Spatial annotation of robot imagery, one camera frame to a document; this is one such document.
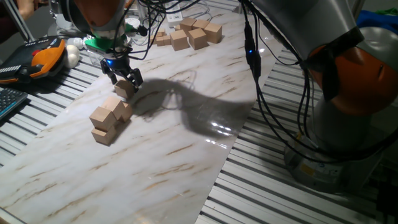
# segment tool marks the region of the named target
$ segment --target orange device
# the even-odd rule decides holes
[[[44,37],[20,46],[0,65],[0,84],[29,83],[33,78],[56,75],[64,65],[65,41]]]

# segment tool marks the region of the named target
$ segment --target green component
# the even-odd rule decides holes
[[[133,26],[130,24],[126,24],[126,33],[131,32],[133,30]]]
[[[378,10],[378,11],[376,11],[376,14],[398,16],[398,9],[391,8],[391,9],[387,9],[387,10]]]
[[[124,45],[126,40],[127,40],[127,36],[125,34],[123,34],[122,36],[118,37],[118,39],[116,40],[116,47],[119,46],[119,45]],[[86,40],[85,44],[88,47],[95,48],[95,49],[100,50],[102,52],[105,52],[108,49],[112,49],[113,48],[113,40],[102,39],[102,38],[97,38],[97,37],[92,39],[92,40]]]

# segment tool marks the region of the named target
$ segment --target white ball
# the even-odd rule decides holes
[[[74,55],[74,54],[70,54],[67,57],[67,60],[65,62],[65,66],[67,68],[75,68],[78,63],[79,63],[79,58],[76,55]]]
[[[73,55],[76,55],[78,58],[80,57],[80,51],[79,51],[79,49],[78,49],[76,46],[74,46],[74,45],[68,45],[68,47],[67,47],[67,52],[68,52],[68,56],[71,55],[71,54],[73,54]]]

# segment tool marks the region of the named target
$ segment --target keyboard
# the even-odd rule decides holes
[[[4,88],[0,91],[0,120],[27,98],[27,93]]]

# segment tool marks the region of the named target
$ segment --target metal bar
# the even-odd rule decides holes
[[[257,172],[243,168],[228,161],[225,162],[222,170],[243,180],[247,180],[258,186],[262,186],[263,188],[274,192],[273,194],[276,193],[277,195],[283,195],[283,197],[287,200],[304,204],[307,208],[310,208],[314,211],[320,211],[325,215],[328,214],[330,218],[336,220],[346,220],[352,223],[364,223],[366,220],[372,220],[372,218],[367,217],[366,215],[355,212],[341,205],[337,205],[333,202],[279,182],[278,180],[274,180],[266,175],[258,174]]]
[[[284,217],[277,212],[269,210],[268,208],[264,208],[248,199],[242,198],[227,190],[224,190],[220,187],[214,186],[209,194],[210,198],[213,198],[219,202],[222,202],[225,205],[230,205],[231,207],[242,211],[257,221],[267,222],[267,223],[275,223],[275,224],[288,224],[288,223],[296,223],[295,220],[292,220],[288,217]]]
[[[10,145],[10,144],[2,141],[2,140],[0,140],[0,146],[3,149],[13,153],[14,155],[18,154],[21,151],[21,150],[17,149],[16,147],[14,147],[14,146],[12,146],[12,145]]]
[[[219,211],[222,214],[226,214],[227,216],[241,222],[241,223],[250,223],[250,224],[257,224],[259,222],[254,221],[253,219],[242,215],[241,213],[235,212],[234,210],[227,208],[219,203],[216,203],[212,200],[206,200],[205,207],[212,208],[216,211]]]
[[[33,138],[35,138],[34,134],[10,123],[5,123],[3,126],[1,126],[0,131],[3,133],[7,133],[8,135],[18,139],[25,144],[28,144]]]
[[[5,143],[8,143],[9,145],[11,145],[19,150],[22,150],[25,147],[25,144],[13,139],[13,138],[10,138],[9,136],[7,136],[3,133],[0,133],[0,141],[4,141]]]
[[[351,9],[351,12],[353,13],[355,21],[358,19],[359,14],[361,13],[361,10],[362,10],[364,4],[365,4],[365,0],[355,0],[355,2],[353,4],[353,8]]]
[[[207,206],[203,206],[202,212],[206,215],[216,218],[217,220],[221,220],[223,223],[242,224],[242,222],[237,221],[236,219],[231,218],[225,214],[222,214],[221,212],[219,212],[215,209],[211,209]]]
[[[19,14],[17,6],[14,4],[13,1],[10,0],[2,0],[6,10],[8,11],[11,19],[14,21],[15,25],[17,26],[19,33],[21,34],[22,38],[26,42],[33,42],[35,39],[33,38],[32,33],[30,33],[29,28],[26,26],[26,23],[22,16]]]

